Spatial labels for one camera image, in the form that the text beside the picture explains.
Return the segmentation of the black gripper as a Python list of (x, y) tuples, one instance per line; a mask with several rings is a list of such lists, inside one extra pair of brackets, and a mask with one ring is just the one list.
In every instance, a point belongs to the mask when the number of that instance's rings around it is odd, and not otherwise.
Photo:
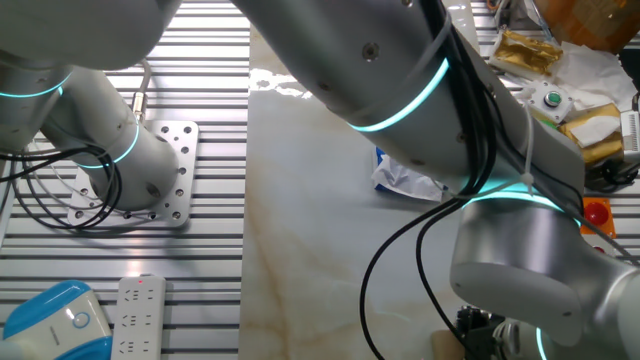
[(505, 320), (504, 316), (476, 307), (462, 307), (457, 312), (455, 327), (464, 340), (465, 359), (500, 359), (501, 340), (495, 335), (495, 331)]

